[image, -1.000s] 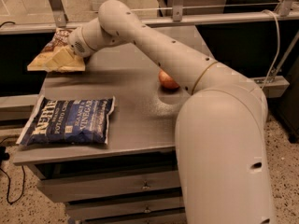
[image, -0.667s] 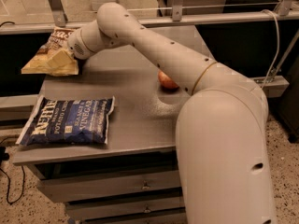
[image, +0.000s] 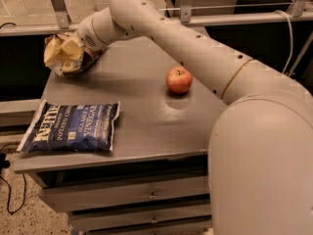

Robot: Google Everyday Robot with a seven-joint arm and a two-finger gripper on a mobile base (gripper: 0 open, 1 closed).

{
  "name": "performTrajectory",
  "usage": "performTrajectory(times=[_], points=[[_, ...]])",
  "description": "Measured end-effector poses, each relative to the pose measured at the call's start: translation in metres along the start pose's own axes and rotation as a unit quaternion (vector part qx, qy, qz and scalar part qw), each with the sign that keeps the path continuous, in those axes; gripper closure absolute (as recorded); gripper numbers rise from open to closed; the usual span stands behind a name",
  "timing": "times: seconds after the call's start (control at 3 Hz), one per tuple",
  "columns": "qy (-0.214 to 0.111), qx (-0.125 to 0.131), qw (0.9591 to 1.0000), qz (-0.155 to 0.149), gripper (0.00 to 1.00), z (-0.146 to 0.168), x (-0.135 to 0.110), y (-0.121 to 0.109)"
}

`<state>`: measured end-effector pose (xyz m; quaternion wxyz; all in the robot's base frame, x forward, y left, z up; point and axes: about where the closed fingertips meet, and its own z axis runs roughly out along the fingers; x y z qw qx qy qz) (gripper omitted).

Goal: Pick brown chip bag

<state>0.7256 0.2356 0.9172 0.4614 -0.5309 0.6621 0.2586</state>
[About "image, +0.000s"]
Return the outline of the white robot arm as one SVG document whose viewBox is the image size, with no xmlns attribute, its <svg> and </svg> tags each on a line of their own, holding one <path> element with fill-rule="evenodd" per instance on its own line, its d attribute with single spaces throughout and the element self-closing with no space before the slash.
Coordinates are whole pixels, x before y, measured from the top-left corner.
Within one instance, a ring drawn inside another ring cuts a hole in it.
<svg viewBox="0 0 313 235">
<path fill-rule="evenodd" d="M 301 84 L 149 0 L 109 0 L 77 35 L 94 51 L 146 36 L 226 103 L 208 145 L 214 235 L 313 235 L 313 105 Z"/>
</svg>

